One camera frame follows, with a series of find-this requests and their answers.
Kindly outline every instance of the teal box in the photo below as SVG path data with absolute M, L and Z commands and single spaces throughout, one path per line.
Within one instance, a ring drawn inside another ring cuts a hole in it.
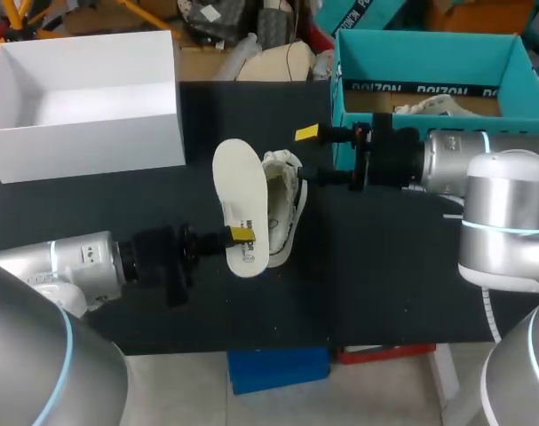
M 384 29 L 405 0 L 322 0 L 314 20 L 335 37 L 339 29 Z
M 332 123 L 371 123 L 372 113 L 346 111 L 347 90 L 497 98 L 501 117 L 393 115 L 394 129 L 416 128 L 422 139 L 436 129 L 539 135 L 539 79 L 516 35 L 341 30 L 330 85 Z M 348 144 L 335 146 L 337 169 L 351 170 L 353 163 Z

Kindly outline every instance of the blue bin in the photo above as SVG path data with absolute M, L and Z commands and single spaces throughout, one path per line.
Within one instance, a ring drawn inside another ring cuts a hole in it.
M 235 395 L 325 379 L 327 348 L 229 351 L 227 364 Z
M 409 31 L 338 32 L 330 85 L 332 122 L 371 123 L 372 113 L 346 111 L 347 90 L 438 93 L 497 98 L 502 116 L 393 115 L 393 128 L 414 127 L 421 138 L 435 129 L 539 135 L 539 78 L 516 35 Z M 335 167 L 353 169 L 347 144 L 334 150 Z

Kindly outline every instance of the white box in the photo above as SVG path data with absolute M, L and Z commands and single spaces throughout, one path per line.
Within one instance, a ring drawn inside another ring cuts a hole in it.
M 185 164 L 170 31 L 4 43 L 3 183 Z

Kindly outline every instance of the background clutter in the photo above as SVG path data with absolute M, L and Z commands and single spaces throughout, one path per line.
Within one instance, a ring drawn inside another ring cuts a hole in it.
M 539 75 L 539 0 L 34 0 L 28 18 L 49 6 L 17 40 L 35 28 L 70 36 L 169 29 L 182 81 L 326 79 L 341 29 L 517 34 Z M 0 0 L 0 39 L 7 30 Z

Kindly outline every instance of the yellow label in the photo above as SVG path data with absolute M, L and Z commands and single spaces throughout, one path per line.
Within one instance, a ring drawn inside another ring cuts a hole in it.
M 295 132 L 295 142 L 299 140 L 305 140 L 309 138 L 316 138 L 319 133 L 319 125 L 313 124 L 312 126 L 299 129 Z
M 255 234 L 252 229 L 230 226 L 230 232 L 235 242 L 255 241 Z

